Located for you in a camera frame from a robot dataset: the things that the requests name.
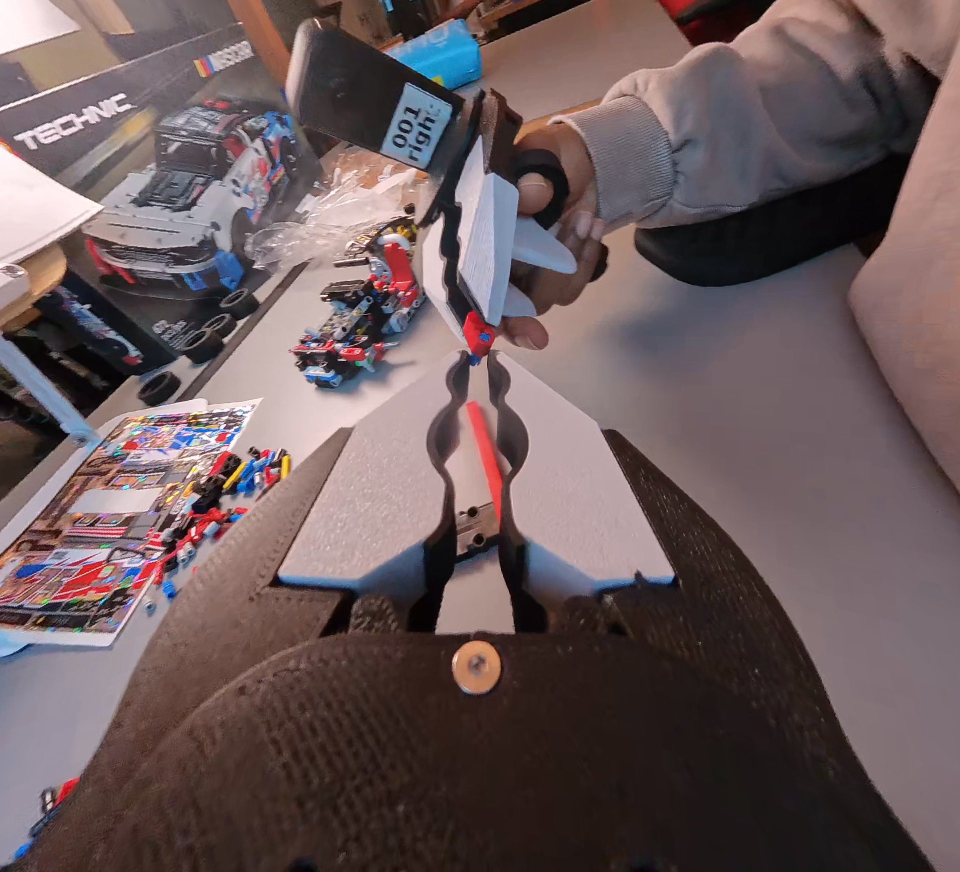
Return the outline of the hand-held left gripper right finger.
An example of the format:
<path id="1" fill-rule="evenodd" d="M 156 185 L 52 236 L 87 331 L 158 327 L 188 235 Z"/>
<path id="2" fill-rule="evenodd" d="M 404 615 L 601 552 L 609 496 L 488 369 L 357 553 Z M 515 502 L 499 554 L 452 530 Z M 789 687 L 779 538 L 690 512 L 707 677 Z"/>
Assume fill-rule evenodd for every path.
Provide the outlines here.
<path id="1" fill-rule="evenodd" d="M 674 567 L 600 425 L 501 351 L 487 360 L 496 446 L 509 466 L 499 558 L 516 614 L 636 584 Z"/>

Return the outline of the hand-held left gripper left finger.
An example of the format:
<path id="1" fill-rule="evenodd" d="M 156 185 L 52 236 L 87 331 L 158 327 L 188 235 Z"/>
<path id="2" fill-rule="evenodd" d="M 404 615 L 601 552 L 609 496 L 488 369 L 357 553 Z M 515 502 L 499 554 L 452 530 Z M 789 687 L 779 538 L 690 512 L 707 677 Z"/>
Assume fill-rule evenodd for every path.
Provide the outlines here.
<path id="1" fill-rule="evenodd" d="M 379 595 L 435 626 L 457 560 L 454 484 L 470 357 L 452 352 L 350 431 L 278 571 L 282 584 Z"/>

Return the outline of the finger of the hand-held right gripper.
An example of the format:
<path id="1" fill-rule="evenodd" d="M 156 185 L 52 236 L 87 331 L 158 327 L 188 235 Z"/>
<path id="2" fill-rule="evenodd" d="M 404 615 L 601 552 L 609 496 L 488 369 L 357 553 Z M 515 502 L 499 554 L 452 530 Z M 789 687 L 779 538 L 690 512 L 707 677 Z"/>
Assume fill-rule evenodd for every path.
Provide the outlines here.
<path id="1" fill-rule="evenodd" d="M 426 296 L 467 349 L 463 324 L 474 311 L 481 315 L 460 270 L 460 223 L 433 223 L 421 241 L 421 284 Z"/>
<path id="2" fill-rule="evenodd" d="M 461 209 L 458 274 L 475 311 L 489 326 L 498 326 L 504 312 L 519 200 L 514 184 L 487 169 L 477 138 L 456 185 Z"/>

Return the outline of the red lego connector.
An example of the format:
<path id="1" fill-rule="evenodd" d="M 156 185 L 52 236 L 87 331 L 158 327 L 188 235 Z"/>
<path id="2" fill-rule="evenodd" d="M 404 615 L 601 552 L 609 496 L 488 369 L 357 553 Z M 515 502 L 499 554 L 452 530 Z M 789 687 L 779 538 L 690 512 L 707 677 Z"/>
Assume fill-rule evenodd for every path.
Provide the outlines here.
<path id="1" fill-rule="evenodd" d="M 481 350 L 481 348 L 478 346 L 478 337 L 482 332 L 485 331 L 494 336 L 491 347 L 486 354 L 484 354 L 483 350 Z M 478 366 L 486 359 L 492 350 L 494 342 L 498 337 L 498 329 L 496 326 L 491 326 L 476 311 L 472 310 L 466 315 L 463 321 L 462 335 L 466 349 L 469 353 L 470 366 Z"/>

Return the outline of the black lego panel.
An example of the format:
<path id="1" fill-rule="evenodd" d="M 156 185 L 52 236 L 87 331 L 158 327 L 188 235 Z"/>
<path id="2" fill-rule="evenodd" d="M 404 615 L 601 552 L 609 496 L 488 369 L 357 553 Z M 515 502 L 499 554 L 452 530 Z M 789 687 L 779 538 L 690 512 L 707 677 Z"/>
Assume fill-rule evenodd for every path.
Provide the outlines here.
<path id="1" fill-rule="evenodd" d="M 458 565 L 485 554 L 498 542 L 500 521 L 497 507 L 492 501 L 458 510 L 455 525 L 457 534 L 455 562 Z"/>

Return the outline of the long red lego beam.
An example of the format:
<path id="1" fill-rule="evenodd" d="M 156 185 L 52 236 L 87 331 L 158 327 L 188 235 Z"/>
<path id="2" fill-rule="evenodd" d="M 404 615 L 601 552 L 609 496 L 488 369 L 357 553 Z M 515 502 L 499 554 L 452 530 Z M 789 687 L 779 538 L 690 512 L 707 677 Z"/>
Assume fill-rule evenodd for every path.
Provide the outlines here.
<path id="1" fill-rule="evenodd" d="M 498 460 L 498 451 L 480 404 L 476 400 L 471 399 L 466 402 L 464 409 L 486 478 L 493 512 L 496 518 L 500 520 L 503 478 Z"/>

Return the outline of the person's right forearm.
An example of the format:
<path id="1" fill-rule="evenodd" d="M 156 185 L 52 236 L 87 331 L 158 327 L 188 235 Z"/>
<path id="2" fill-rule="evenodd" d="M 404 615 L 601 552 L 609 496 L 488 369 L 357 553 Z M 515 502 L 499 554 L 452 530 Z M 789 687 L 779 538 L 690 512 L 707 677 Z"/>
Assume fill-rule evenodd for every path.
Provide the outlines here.
<path id="1" fill-rule="evenodd" d="M 566 121 L 600 218 L 690 224 L 910 151 L 957 49 L 958 0 L 776 0 Z"/>

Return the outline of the partly built lego car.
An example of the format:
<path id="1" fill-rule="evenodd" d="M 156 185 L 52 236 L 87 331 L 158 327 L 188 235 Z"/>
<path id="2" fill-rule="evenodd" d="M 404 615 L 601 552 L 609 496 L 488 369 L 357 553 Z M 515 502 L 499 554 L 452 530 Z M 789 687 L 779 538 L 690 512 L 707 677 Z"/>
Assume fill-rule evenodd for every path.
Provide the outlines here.
<path id="1" fill-rule="evenodd" d="M 330 313 L 306 328 L 291 349 L 297 370 L 317 388 L 336 389 L 372 373 L 426 302 L 414 271 L 419 228 L 402 215 L 356 233 L 333 259 L 356 278 L 334 280 L 320 293 Z"/>

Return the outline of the pile of mixed lego pieces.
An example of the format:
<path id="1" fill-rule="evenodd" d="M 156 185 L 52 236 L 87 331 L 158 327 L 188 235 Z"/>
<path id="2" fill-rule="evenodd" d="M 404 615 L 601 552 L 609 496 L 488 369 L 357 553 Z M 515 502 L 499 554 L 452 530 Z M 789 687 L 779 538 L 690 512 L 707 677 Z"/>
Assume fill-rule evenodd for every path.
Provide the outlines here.
<path id="1" fill-rule="evenodd" d="M 148 534 L 147 548 L 157 557 L 146 610 L 156 608 L 159 595 L 173 601 L 178 593 L 176 576 L 195 571 L 201 547 L 224 538 L 292 468 L 287 449 L 251 446 L 242 454 L 222 452 L 205 477 L 189 482 L 173 509 L 163 513 Z"/>

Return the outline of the black lego box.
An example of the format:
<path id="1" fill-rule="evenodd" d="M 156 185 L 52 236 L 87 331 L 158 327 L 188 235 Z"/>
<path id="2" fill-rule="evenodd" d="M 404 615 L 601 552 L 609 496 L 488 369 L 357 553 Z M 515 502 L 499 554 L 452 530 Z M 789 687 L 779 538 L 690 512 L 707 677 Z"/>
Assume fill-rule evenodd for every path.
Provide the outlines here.
<path id="1" fill-rule="evenodd" d="M 269 281 L 248 240 L 294 217 L 320 171 L 240 23 L 4 97 L 2 142 L 100 207 L 39 306 L 128 374 L 171 362 L 231 293 Z"/>

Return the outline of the lego instruction booklet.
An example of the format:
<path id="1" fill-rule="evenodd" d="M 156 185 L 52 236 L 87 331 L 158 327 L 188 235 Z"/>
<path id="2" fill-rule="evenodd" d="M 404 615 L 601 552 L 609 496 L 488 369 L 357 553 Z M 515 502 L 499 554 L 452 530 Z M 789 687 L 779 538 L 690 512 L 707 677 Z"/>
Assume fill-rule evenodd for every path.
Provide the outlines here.
<path id="1" fill-rule="evenodd" d="M 99 203 L 1 148 L 1 265 L 21 265 L 102 211 Z"/>

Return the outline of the person's right hand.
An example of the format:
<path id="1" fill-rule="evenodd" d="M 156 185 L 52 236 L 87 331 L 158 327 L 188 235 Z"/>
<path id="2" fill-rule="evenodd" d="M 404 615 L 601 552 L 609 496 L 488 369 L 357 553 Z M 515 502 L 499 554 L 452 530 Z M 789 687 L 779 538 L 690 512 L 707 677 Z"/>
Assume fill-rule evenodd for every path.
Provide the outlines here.
<path id="1" fill-rule="evenodd" d="M 569 184 L 569 195 L 557 234 L 577 261 L 575 272 L 562 274 L 523 263 L 511 266 L 511 282 L 533 303 L 534 316 L 506 317 L 500 338 L 520 349 L 540 351 L 549 337 L 541 317 L 554 307 L 567 307 L 580 298 L 604 256 L 607 226 L 599 217 L 594 166 L 580 134 L 567 122 L 549 122 L 531 131 L 518 149 L 545 149 L 557 156 Z"/>

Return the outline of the light blue padded case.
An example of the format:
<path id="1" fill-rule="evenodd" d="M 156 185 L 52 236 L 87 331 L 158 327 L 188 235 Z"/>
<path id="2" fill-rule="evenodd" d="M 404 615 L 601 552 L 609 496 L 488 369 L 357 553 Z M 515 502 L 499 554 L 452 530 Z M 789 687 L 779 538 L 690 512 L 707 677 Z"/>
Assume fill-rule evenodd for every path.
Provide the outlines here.
<path id="1" fill-rule="evenodd" d="M 463 19 L 451 19 L 385 53 L 450 91 L 478 82 L 483 74 L 480 45 Z"/>

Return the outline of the clear plastic bag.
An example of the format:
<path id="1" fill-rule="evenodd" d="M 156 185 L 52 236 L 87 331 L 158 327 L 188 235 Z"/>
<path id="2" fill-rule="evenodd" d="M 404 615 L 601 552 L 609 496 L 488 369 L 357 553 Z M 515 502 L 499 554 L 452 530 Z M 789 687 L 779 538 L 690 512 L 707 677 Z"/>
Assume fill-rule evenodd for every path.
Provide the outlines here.
<path id="1" fill-rule="evenodd" d="M 390 158 L 340 145 L 321 160 L 321 175 L 292 217 L 254 231 L 244 255 L 272 274 L 330 261 L 351 238 L 420 204 L 426 174 Z"/>

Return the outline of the colourful sticker sheet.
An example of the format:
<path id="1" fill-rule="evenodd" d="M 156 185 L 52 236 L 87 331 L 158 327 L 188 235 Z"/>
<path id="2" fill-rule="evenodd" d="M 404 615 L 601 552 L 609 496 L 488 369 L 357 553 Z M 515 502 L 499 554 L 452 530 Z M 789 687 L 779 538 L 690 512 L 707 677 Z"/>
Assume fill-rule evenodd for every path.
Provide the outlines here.
<path id="1" fill-rule="evenodd" d="M 151 590 L 148 534 L 189 482 L 236 449 L 260 398 L 129 413 L 2 531 L 2 657 L 108 648 Z"/>

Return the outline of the pile of black blue pins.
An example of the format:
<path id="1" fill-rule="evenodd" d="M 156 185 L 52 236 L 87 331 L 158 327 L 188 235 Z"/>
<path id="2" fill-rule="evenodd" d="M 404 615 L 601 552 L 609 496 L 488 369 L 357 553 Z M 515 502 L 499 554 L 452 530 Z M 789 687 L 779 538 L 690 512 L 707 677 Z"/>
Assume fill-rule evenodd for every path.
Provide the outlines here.
<path id="1" fill-rule="evenodd" d="M 66 798 L 74 791 L 79 777 L 68 779 L 57 785 L 50 785 L 42 789 L 40 794 L 40 817 L 30 826 L 26 840 L 13 853 L 11 860 L 16 862 L 23 858 L 33 846 L 40 832 L 56 816 Z"/>

